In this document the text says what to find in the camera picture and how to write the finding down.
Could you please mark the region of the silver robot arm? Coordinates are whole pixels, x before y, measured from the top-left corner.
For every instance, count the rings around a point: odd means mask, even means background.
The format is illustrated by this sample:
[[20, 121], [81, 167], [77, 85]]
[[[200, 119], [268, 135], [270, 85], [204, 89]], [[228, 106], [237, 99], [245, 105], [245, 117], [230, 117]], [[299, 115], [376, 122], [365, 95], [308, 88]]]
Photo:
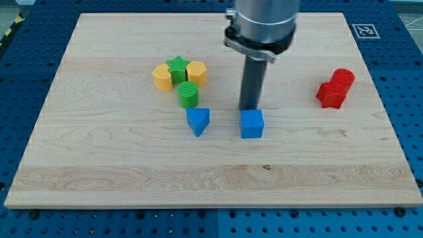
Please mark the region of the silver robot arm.
[[293, 39], [300, 0], [235, 0], [224, 45], [256, 60], [274, 63]]

